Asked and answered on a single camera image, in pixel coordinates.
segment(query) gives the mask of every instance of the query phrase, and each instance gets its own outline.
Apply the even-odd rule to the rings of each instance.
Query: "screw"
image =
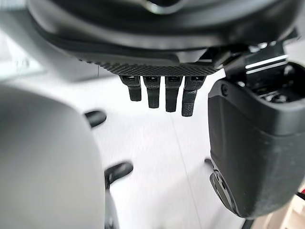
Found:
[[[228,86],[223,84],[221,85],[221,93],[223,94],[223,96],[228,96]]]
[[[266,48],[268,46],[268,43],[260,43],[260,44],[258,44],[258,47],[260,48],[260,49],[264,49],[264,48]]]
[[[283,103],[286,103],[287,100],[288,100],[288,97],[286,95],[278,94],[272,98],[271,102],[276,103],[276,104],[283,104]]]
[[[242,82],[242,81],[238,81],[237,84],[239,86],[241,86],[241,87],[245,87],[246,86],[246,84],[244,82]]]

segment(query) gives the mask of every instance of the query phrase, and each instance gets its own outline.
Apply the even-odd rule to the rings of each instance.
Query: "white floor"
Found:
[[[181,116],[182,89],[177,112],[170,114],[165,112],[164,87],[160,108],[153,110],[145,87],[142,101],[131,102],[115,75],[82,83],[40,75],[9,83],[54,97],[81,113],[107,112],[107,121],[93,130],[104,166],[125,159],[134,163],[133,173],[111,188],[122,229],[240,229],[243,219],[222,205],[210,185],[211,170],[203,164],[210,150],[207,93],[222,76],[209,76],[190,118]]]

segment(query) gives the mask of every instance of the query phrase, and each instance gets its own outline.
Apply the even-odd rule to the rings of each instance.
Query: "black robotic finger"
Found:
[[[193,109],[195,104],[195,99],[197,95],[197,90],[199,90],[206,76],[186,76],[184,81],[184,90],[182,98],[182,116],[190,117],[193,115]]]
[[[139,76],[125,76],[120,75],[120,79],[128,86],[129,97],[131,101],[141,101],[141,81]]]
[[[165,77],[165,98],[166,111],[175,112],[177,107],[177,97],[179,87],[181,86],[182,78],[180,76],[166,76]]]
[[[159,107],[161,77],[144,76],[143,80],[144,80],[145,86],[147,87],[149,108],[158,108]]]

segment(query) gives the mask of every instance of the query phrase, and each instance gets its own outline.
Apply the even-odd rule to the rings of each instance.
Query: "black plastic housing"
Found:
[[[305,70],[293,64],[298,91]],[[275,104],[227,80],[209,94],[211,183],[243,218],[273,212],[296,193],[305,174],[305,99]]]

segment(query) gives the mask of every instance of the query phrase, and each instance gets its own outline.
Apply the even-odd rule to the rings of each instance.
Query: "gray blurred object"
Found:
[[[20,6],[17,9],[7,10],[9,7],[4,7],[4,2],[0,5],[0,10],[5,10],[0,13],[0,28],[49,72],[68,81],[112,75],[97,65],[80,62],[50,46],[36,32],[27,10],[22,9],[21,5],[16,5]]]
[[[52,99],[0,85],[0,228],[118,229],[110,183],[86,119]]]

